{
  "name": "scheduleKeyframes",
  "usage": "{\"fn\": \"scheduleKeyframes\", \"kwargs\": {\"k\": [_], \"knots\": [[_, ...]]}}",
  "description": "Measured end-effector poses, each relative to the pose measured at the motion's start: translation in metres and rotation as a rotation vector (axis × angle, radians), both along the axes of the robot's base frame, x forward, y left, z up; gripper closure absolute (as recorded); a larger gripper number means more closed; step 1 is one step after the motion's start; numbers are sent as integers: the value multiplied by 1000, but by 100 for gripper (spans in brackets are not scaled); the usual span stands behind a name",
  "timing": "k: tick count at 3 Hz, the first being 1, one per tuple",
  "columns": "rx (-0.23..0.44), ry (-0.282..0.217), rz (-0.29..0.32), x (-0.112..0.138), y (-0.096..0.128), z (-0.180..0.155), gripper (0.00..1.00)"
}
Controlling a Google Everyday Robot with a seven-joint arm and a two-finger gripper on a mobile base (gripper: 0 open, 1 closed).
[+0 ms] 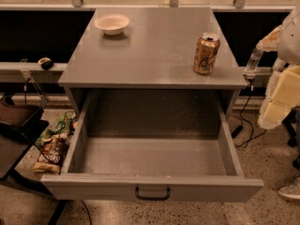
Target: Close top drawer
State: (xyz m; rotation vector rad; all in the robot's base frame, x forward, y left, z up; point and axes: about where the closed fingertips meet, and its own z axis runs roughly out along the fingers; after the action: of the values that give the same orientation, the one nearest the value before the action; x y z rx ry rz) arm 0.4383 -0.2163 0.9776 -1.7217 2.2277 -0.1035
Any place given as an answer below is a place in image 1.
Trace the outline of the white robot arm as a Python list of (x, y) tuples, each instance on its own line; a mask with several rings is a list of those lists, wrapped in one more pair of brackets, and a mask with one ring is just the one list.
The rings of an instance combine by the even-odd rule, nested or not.
[(277, 52), (269, 78), (258, 124), (273, 129), (281, 124), (292, 108), (300, 105), (300, 6), (295, 7), (256, 48)]

